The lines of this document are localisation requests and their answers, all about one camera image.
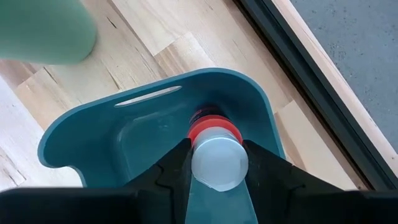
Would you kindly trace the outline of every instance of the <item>wooden floor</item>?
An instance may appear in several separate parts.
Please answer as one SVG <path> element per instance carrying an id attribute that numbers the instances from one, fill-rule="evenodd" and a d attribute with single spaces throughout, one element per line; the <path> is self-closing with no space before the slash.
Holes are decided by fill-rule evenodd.
<path id="1" fill-rule="evenodd" d="M 98 26 L 78 65 L 0 61 L 0 190 L 80 185 L 39 164 L 38 141 L 77 105 L 205 67 L 239 71 L 271 101 L 287 159 L 342 189 L 364 185 L 232 0 L 84 0 Z"/>

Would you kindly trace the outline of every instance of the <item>bottle cap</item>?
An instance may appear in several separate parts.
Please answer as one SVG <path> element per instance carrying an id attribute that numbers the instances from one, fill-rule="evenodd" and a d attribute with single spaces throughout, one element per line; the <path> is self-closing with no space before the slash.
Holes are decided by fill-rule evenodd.
<path id="1" fill-rule="evenodd" d="M 231 190 L 248 172 L 248 155 L 231 131 L 211 127 L 193 140 L 192 174 L 219 192 Z"/>

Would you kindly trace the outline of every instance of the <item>black clamp jaw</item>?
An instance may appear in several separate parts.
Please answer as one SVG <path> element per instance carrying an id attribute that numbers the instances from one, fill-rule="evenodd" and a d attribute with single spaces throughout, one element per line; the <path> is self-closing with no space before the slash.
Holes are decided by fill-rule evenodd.
<path id="1" fill-rule="evenodd" d="M 246 185 L 258 223 L 396 223 L 397 192 L 344 192 L 252 141 Z M 190 139 L 117 189 L 13 189 L 0 194 L 0 223 L 185 223 Z"/>

